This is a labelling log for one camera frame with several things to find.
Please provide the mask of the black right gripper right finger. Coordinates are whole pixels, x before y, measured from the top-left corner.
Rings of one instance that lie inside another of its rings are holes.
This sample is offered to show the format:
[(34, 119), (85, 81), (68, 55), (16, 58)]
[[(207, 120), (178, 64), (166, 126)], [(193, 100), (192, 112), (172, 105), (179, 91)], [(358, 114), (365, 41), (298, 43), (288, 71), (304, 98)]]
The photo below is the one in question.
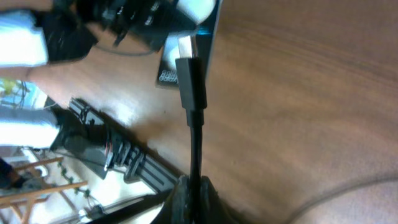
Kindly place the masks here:
[(245, 223), (244, 217), (222, 201), (207, 176), (201, 177), (200, 223), (238, 224)]

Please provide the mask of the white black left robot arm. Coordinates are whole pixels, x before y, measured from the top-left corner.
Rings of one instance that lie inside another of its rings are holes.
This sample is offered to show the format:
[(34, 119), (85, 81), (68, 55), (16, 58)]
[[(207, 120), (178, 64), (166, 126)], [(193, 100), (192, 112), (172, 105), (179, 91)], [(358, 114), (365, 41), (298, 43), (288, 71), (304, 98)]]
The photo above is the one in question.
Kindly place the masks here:
[[(21, 80), (20, 68), (82, 60), (98, 42), (89, 23), (111, 29), (117, 41), (132, 32), (155, 51), (169, 34), (198, 25), (170, 1), (60, 1), (48, 11), (3, 10), (1, 76)], [(105, 126), (86, 125), (69, 110), (1, 108), (2, 146), (78, 149), (105, 147), (108, 141)]]

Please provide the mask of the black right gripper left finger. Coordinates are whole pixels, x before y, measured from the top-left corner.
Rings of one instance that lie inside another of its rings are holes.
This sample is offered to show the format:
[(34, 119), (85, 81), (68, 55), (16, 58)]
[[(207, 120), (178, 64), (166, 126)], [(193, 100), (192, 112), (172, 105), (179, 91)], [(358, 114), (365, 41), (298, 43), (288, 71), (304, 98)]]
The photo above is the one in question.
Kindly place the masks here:
[(160, 224), (190, 223), (189, 176), (181, 176), (157, 215)]

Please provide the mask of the black smartphone silver frame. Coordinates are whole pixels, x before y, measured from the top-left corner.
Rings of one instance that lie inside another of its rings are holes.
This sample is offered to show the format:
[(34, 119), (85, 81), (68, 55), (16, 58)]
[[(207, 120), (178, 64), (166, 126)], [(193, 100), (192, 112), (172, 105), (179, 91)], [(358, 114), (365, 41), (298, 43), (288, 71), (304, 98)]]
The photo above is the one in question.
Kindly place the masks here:
[[(203, 62), (205, 76), (208, 76), (213, 45), (215, 42), (222, 0), (214, 1), (175, 1), (177, 9), (186, 13), (198, 28), (194, 33), (197, 44), (197, 55)], [(178, 38), (185, 33), (170, 34), (162, 50), (156, 85), (163, 88), (178, 88), (175, 60), (180, 57)]]

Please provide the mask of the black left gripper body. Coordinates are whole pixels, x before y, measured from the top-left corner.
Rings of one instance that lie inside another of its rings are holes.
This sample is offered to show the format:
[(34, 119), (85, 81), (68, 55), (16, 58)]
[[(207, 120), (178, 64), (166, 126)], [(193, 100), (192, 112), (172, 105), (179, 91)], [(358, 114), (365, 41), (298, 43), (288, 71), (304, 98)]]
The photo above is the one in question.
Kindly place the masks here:
[(55, 9), (72, 16), (80, 24), (97, 23), (116, 35), (118, 46), (127, 35), (134, 35), (157, 52), (169, 34), (191, 32), (196, 23), (166, 0), (56, 0)]

